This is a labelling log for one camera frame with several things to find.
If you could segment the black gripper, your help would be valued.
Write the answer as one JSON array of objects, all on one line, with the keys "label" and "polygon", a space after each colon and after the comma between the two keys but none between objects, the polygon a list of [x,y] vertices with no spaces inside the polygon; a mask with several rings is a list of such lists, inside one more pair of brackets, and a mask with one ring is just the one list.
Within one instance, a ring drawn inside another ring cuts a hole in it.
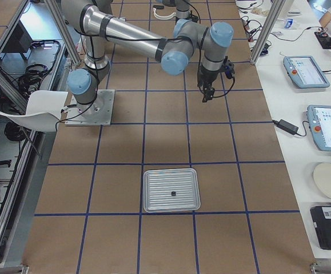
[{"label": "black gripper", "polygon": [[208,70],[200,64],[197,70],[197,87],[202,88],[202,102],[206,103],[212,100],[214,97],[213,82],[217,79],[218,74],[222,71],[222,68],[216,70]]}]

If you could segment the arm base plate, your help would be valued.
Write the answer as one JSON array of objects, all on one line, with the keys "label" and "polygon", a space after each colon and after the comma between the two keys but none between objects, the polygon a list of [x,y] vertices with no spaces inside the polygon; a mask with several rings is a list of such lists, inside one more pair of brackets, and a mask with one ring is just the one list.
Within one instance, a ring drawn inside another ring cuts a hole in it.
[{"label": "arm base plate", "polygon": [[113,112],[115,90],[98,90],[97,98],[93,105],[84,113],[84,105],[77,104],[72,96],[70,104],[76,104],[75,107],[69,108],[65,125],[67,126],[109,126]]}]

